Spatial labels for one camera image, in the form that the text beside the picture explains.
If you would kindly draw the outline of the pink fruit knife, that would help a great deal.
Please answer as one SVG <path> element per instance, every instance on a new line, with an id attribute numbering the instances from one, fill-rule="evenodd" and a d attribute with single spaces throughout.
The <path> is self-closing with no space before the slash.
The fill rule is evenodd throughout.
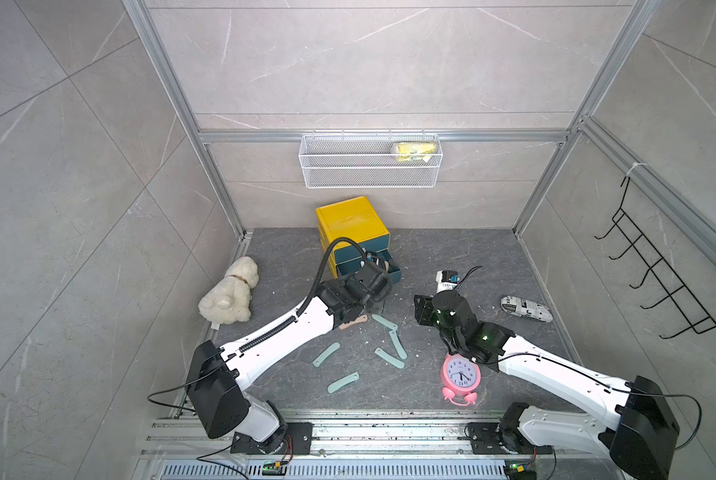
<path id="1" fill-rule="evenodd" d="M 367 315 L 361 315 L 361 316 L 358 316 L 356 319 L 354 319 L 354 320 L 352 320 L 352 321 L 349 321 L 349 322 L 340 324 L 340 325 L 339 325 L 339 329 L 340 329 L 340 330 L 346 330 L 347 328 L 350 328 L 350 327 L 353 327 L 353 326 L 357 326 L 357 325 L 362 324 L 362 323 L 366 323 L 367 321 L 368 321 L 368 316 L 367 316 Z"/>

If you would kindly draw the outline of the teal fruit knife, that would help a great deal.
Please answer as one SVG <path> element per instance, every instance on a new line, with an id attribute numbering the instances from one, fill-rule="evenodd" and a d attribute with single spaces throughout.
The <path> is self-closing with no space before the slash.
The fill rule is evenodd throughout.
<path id="1" fill-rule="evenodd" d="M 339 342 L 332 343 L 313 360 L 313 365 L 320 367 L 332 354 L 338 351 L 340 347 L 341 344 Z"/>
<path id="2" fill-rule="evenodd" d="M 373 318 L 375 321 L 377 321 L 379 324 L 381 324 L 382 326 L 384 326 L 385 328 L 389 329 L 390 331 L 397 331 L 397 330 L 398 330 L 398 325 L 397 325 L 397 324 L 395 324 L 394 322 L 392 322 L 392 321 L 386 319 L 385 317 L 383 317 L 383 316 L 381 316 L 381 315 L 373 314 L 373 315 L 372 315 L 372 318 Z"/>
<path id="3" fill-rule="evenodd" d="M 347 385 L 350 385 L 354 382 L 357 382 L 360 379 L 360 374 L 358 372 L 353 372 L 351 374 L 348 374 L 334 382 L 328 385 L 327 392 L 329 394 L 334 394 L 338 392 L 340 389 L 344 388 Z"/>
<path id="4" fill-rule="evenodd" d="M 375 350 L 375 354 L 380 357 L 382 360 L 387 362 L 389 365 L 392 365 L 396 369 L 404 369 L 405 368 L 405 362 L 403 360 L 400 360 L 389 353 L 387 353 L 382 348 L 377 348 Z"/>
<path id="5" fill-rule="evenodd" d="M 391 337 L 392 344 L 396 350 L 398 357 L 401 360 L 406 360 L 408 358 L 408 354 L 400 341 L 398 332 L 396 330 L 391 330 L 389 332 L 389 335 Z"/>

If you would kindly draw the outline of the yellow teal drawer cabinet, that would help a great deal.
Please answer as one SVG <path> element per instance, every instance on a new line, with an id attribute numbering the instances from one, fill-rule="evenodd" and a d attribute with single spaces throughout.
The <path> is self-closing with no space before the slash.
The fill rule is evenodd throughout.
<path id="1" fill-rule="evenodd" d="M 387 263 L 386 270 L 394 284 L 401 281 L 401 270 L 389 252 L 391 234 L 366 196 L 360 196 L 316 209 L 323 250 L 340 237 L 358 243 L 367 254 Z M 362 257 L 349 243 L 334 247 L 328 259 L 334 278 L 357 272 Z"/>

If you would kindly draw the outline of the teal fruit knife bottom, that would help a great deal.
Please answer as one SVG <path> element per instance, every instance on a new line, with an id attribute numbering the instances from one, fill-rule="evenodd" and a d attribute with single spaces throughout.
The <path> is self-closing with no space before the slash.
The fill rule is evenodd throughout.
<path id="1" fill-rule="evenodd" d="M 360 379 L 360 374 L 358 372 L 353 372 L 351 374 L 348 374 L 334 382 L 328 385 L 327 392 L 329 394 L 334 394 L 338 392 L 340 389 L 344 388 L 347 385 L 350 385 L 354 382 L 357 382 Z"/>

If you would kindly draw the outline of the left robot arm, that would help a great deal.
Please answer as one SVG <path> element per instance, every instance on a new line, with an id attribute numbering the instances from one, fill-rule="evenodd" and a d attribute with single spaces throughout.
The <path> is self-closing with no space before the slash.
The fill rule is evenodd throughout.
<path id="1" fill-rule="evenodd" d="M 270 401 L 246 390 L 266 370 L 309 341 L 358 318 L 391 292 L 393 281 L 374 263 L 312 286 L 305 299 L 257 331 L 222 346 L 207 340 L 193 353 L 186 392 L 210 439 L 228 433 L 254 441 L 271 453 L 288 426 Z"/>

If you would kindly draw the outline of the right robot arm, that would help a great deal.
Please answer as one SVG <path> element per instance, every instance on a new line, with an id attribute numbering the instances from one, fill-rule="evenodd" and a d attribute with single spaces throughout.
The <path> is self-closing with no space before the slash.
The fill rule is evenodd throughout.
<path id="1" fill-rule="evenodd" d="M 506 448 L 561 447 L 606 454 L 636 479 L 666 479 L 680 426 L 654 381 L 625 380 L 584 368 L 513 330 L 477 319 L 456 290 L 414 298 L 414 317 L 435 328 L 447 349 L 472 363 L 528 381 L 576 406 L 548 411 L 516 402 L 499 427 Z"/>

